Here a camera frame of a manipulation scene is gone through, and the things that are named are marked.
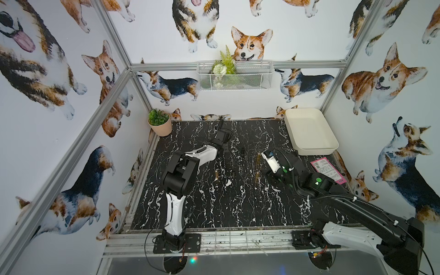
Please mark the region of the cream rectangular tray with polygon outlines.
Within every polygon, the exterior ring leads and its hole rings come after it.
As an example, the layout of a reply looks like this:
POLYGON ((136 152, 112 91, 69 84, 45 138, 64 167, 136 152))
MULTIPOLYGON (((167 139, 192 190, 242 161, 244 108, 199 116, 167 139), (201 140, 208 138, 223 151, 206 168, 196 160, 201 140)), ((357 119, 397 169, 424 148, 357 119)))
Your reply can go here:
POLYGON ((288 109, 284 121, 292 146, 301 156, 331 155, 339 148, 338 140, 319 109, 288 109))

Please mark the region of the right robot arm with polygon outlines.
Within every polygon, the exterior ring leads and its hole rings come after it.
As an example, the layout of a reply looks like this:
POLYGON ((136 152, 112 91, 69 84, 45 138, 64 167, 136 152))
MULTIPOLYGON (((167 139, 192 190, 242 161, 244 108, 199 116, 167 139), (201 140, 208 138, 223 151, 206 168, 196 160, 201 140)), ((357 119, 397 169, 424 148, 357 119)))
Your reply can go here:
POLYGON ((327 249, 343 246, 376 256, 401 275, 420 274, 425 240, 422 222, 385 212, 351 194, 332 178, 310 173, 295 154, 275 148, 262 152, 261 156, 270 168, 267 174, 276 183, 288 186, 306 202, 331 206, 365 227, 351 228, 319 219, 311 229, 292 233, 295 249, 320 248, 320 252, 312 254, 316 259, 327 249))

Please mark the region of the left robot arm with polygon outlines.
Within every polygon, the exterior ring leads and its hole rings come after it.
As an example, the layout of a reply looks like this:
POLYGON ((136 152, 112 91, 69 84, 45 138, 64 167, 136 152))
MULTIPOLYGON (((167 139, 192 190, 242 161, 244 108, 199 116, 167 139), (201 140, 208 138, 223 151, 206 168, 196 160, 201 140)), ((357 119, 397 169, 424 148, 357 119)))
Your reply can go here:
POLYGON ((231 138, 231 130, 223 128, 223 123, 223 119, 219 121, 214 137, 202 147, 188 152, 174 152, 162 174, 161 184, 167 198, 167 220, 163 235, 176 246, 184 240, 184 201, 195 183, 199 168, 215 160, 231 138))

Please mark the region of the potted green plant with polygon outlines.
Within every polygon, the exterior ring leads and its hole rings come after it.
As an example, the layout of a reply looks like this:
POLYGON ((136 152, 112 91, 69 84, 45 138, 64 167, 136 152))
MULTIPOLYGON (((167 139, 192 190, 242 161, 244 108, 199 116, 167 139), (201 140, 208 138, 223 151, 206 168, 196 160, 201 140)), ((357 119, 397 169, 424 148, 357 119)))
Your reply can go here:
POLYGON ((151 129, 160 137, 172 133, 171 115, 165 111, 151 110, 148 115, 148 123, 151 129))

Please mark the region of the pink card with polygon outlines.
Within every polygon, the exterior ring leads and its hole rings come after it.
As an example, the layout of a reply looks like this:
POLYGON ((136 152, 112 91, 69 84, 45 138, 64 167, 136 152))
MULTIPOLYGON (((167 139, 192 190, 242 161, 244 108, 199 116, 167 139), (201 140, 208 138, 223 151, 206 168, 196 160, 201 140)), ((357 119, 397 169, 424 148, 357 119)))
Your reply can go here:
POLYGON ((345 184, 347 180, 344 176, 330 163, 330 161, 324 157, 311 162, 313 168, 321 174, 333 179, 338 184, 345 184))

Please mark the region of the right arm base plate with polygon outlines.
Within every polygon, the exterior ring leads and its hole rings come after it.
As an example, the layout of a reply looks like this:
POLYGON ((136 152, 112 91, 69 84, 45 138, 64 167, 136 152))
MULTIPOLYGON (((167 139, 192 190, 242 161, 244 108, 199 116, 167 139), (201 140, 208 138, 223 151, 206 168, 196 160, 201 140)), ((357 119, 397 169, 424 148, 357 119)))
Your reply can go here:
POLYGON ((291 235, 292 246, 296 250, 341 248, 340 245, 332 245, 328 243, 320 232, 313 229, 294 230, 291 232, 291 235))

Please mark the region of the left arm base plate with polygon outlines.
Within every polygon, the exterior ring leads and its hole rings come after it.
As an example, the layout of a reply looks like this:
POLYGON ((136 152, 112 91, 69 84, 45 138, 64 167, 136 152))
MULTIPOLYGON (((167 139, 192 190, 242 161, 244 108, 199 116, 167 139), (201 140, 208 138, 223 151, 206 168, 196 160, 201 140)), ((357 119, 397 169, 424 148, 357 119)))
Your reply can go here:
POLYGON ((154 241, 154 254, 170 253, 199 253, 201 250, 200 234, 182 233, 180 236, 172 236, 163 232, 154 241))

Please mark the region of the green fern with white flower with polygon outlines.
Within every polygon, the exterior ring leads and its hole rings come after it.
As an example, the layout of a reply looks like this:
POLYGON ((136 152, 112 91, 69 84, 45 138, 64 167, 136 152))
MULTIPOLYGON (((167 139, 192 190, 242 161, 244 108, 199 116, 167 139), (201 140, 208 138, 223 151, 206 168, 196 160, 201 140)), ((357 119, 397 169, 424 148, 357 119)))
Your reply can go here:
POLYGON ((233 75, 237 74, 237 70, 228 46, 226 46, 225 52, 220 51, 220 56, 221 59, 215 61, 210 72, 214 75, 213 86, 216 89, 232 87, 236 83, 233 75))

